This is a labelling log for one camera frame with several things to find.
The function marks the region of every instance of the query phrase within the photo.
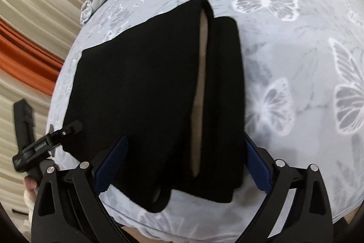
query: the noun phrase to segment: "skin-colored gap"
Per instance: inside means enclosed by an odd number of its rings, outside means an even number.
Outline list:
[[[200,15],[200,59],[197,75],[196,94],[191,112],[191,165],[192,174],[196,177],[200,172],[202,145],[203,98],[205,96],[206,49],[208,23],[205,12]]]
[[[350,212],[350,213],[348,213],[347,215],[344,216],[347,223],[350,223],[353,220],[353,218],[356,215],[356,213],[358,212],[359,208],[360,207],[354,209],[352,212]]]

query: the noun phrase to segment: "bedsheet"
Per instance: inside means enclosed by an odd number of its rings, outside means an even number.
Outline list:
[[[48,118],[62,127],[83,49],[188,0],[108,0],[82,28],[59,75]],[[275,159],[320,167],[333,221],[364,198],[364,0],[209,0],[216,16],[236,19],[246,81],[246,131]],[[57,148],[63,169],[78,161]],[[174,242],[233,242],[265,194],[247,176],[229,204],[172,191],[148,213],[111,186],[100,198],[119,223]],[[292,190],[288,201],[292,201]],[[288,215],[283,208],[272,233]]]

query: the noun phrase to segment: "orange curtain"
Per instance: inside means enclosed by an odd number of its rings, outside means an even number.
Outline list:
[[[52,95],[63,61],[24,38],[0,20],[0,68],[45,94]]]

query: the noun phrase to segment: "metal screw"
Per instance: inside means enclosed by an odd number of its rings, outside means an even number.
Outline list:
[[[313,171],[313,172],[317,172],[319,170],[319,167],[316,165],[316,164],[311,164],[310,165],[310,169]]]
[[[54,172],[54,167],[50,166],[47,168],[47,173],[53,173]]]
[[[286,162],[285,161],[283,161],[283,160],[276,160],[276,165],[278,166],[278,167],[284,167],[285,165],[286,165]]]
[[[86,168],[88,168],[90,166],[90,163],[89,162],[82,162],[81,164],[80,164],[80,168],[81,169],[86,169]]]

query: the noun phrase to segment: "black handle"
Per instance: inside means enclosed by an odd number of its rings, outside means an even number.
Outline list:
[[[37,182],[37,185],[40,186],[40,183],[43,178],[43,174],[39,168],[39,166],[33,167],[27,171],[28,176],[34,179]]]
[[[13,105],[14,126],[19,152],[35,141],[33,109],[25,99]]]

